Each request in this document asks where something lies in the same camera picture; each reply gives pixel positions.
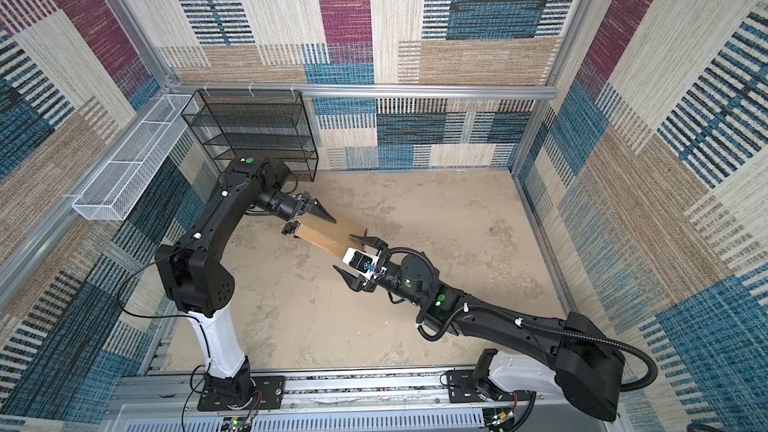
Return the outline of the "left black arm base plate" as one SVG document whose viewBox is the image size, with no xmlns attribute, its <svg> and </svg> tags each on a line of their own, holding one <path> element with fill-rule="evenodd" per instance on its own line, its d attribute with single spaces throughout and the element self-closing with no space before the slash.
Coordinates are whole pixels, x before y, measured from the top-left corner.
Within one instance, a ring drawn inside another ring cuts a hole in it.
<svg viewBox="0 0 768 432">
<path fill-rule="evenodd" d="M 204 376 L 199 412 L 277 410 L 281 407 L 285 376 L 217 378 Z"/>
</svg>

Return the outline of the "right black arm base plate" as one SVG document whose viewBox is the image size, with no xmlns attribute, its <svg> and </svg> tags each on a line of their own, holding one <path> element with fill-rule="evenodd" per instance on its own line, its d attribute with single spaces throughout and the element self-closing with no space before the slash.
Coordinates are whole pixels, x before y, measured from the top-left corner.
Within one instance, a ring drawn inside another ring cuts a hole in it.
<svg viewBox="0 0 768 432">
<path fill-rule="evenodd" d="M 451 404 L 465 404 L 476 402 L 515 403 L 527 401 L 533 394 L 530 390 L 516 390 L 504 392 L 494 385 L 489 378 L 475 378 L 470 370 L 449 370 L 443 372 L 439 381 L 447 390 Z"/>
</svg>

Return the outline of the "brown cardboard box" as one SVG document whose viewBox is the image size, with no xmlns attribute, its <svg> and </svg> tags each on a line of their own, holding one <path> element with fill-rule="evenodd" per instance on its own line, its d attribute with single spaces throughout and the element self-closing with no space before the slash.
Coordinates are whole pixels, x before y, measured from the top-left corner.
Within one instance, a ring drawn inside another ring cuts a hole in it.
<svg viewBox="0 0 768 432">
<path fill-rule="evenodd" d="M 302 239 L 329 252 L 333 257 L 342 259 L 350 248 L 356 248 L 359 242 L 352 238 L 366 236 L 368 229 L 344 215 L 331 223 L 314 215 L 303 215 L 285 224 L 283 235 Z"/>
</svg>

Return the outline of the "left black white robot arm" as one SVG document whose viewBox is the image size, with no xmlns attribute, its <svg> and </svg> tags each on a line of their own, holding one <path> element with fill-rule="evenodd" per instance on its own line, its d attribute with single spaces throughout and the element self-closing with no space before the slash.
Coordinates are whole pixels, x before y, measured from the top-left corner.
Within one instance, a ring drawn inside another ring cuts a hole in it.
<svg viewBox="0 0 768 432">
<path fill-rule="evenodd" d="M 237 225 L 253 214 L 288 223 L 307 214 L 337 222 L 311 195 L 283 192 L 290 175 L 281 160 L 235 157 L 190 230 L 155 253 L 165 295 L 190 322 L 201 347 L 205 369 L 201 394 L 213 410 L 238 410 L 255 402 L 256 385 L 230 312 L 235 278 L 221 264 Z"/>
</svg>

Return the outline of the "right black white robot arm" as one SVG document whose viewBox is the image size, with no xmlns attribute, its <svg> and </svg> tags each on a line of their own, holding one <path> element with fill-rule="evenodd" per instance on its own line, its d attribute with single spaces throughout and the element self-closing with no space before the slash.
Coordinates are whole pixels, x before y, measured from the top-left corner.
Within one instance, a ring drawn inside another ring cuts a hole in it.
<svg viewBox="0 0 768 432">
<path fill-rule="evenodd" d="M 618 415 L 619 396 L 650 386 L 658 376 L 654 359 L 641 349 L 607 337 L 589 318 L 571 312 L 564 319 L 539 317 L 485 302 L 440 278 L 427 255 L 391 247 L 377 237 L 357 236 L 343 252 L 338 273 L 354 292 L 383 288 L 392 303 L 418 308 L 416 329 L 429 342 L 445 335 L 493 343 L 478 360 L 474 383 L 479 395 L 498 400 L 536 386 L 501 376 L 501 351 L 520 352 L 546 366 L 545 383 L 577 410 L 603 421 Z"/>
</svg>

